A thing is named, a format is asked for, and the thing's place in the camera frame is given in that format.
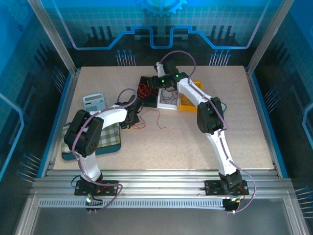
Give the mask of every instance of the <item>yellow container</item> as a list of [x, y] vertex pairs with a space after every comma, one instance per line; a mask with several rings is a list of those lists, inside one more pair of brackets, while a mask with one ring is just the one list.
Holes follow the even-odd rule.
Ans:
[[[194, 81], [194, 84], [201, 90], [203, 89], [202, 82]], [[196, 106], [193, 105], [193, 103], [191, 103], [191, 101], [185, 95], [180, 94], [179, 110], [196, 112], [197, 108]]]

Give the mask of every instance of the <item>green cloth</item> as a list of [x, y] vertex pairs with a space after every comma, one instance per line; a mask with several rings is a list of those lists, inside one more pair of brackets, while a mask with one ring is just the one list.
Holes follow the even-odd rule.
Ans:
[[[64, 143], [64, 136], [69, 128], [69, 125], [63, 127], [61, 152], [64, 160], [76, 159], [68, 145]], [[100, 141], [96, 150], [96, 155], [116, 152], [121, 147], [121, 138], [119, 132], [119, 124], [115, 123], [111, 126], [104, 128], [101, 132]]]

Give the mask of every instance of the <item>mounting plate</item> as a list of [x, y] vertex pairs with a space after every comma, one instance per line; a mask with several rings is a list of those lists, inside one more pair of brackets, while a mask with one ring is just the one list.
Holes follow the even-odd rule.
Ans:
[[[118, 184], [117, 180], [102, 180], [102, 184]], [[76, 196], [87, 196], [89, 193], [94, 196], [116, 196], [118, 188], [117, 186], [110, 186], [107, 188], [98, 187], [95, 184], [86, 184], [86, 181], [78, 180], [76, 182], [74, 195]]]
[[[249, 195], [249, 189], [247, 182], [245, 180], [242, 180], [241, 187], [243, 188], [245, 195]], [[224, 195], [230, 195], [230, 196], [240, 196], [242, 195], [242, 191], [235, 187], [228, 192], [225, 192], [221, 185], [220, 180], [206, 180], [204, 181], [204, 188], [202, 190], [205, 190], [206, 196], [224, 196]]]

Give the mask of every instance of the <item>speckled tabletop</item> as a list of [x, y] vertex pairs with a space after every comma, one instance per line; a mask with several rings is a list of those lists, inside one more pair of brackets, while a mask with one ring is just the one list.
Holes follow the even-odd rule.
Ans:
[[[192, 66], [178, 66], [187, 74]], [[107, 107], [112, 106], [125, 88], [136, 90], [140, 76], [155, 75], [153, 67], [82, 67], [67, 122], [83, 109], [82, 98], [103, 93]], [[272, 168], [271, 157], [242, 66], [198, 66], [193, 81], [201, 81], [203, 90], [218, 96], [227, 105], [224, 115], [230, 129], [226, 140], [233, 160], [241, 168]], [[127, 101], [125, 92], [121, 101]], [[121, 130], [122, 147], [118, 152], [97, 156], [100, 169], [218, 169], [218, 160], [209, 140], [197, 127], [197, 113], [158, 109], [143, 118], [146, 128]], [[61, 148], [55, 170], [79, 169], [75, 160], [64, 161]]]

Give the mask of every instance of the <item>blue glass wall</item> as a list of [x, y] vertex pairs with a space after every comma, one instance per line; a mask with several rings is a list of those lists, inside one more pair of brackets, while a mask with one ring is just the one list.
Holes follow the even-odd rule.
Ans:
[[40, 162], [68, 72], [27, 1], [0, 0], [0, 17], [0, 234], [11, 235], [37, 171], [30, 153]]
[[[117, 50], [152, 65], [183, 49], [208, 65], [218, 49], [247, 65], [280, 0], [43, 1], [76, 66], [118, 66]], [[189, 64], [188, 60], [177, 61]]]
[[[312, 12], [311, 0], [294, 2], [255, 70], [287, 172], [295, 189], [309, 186], [301, 192], [313, 189]], [[301, 205], [311, 210], [312, 204]]]

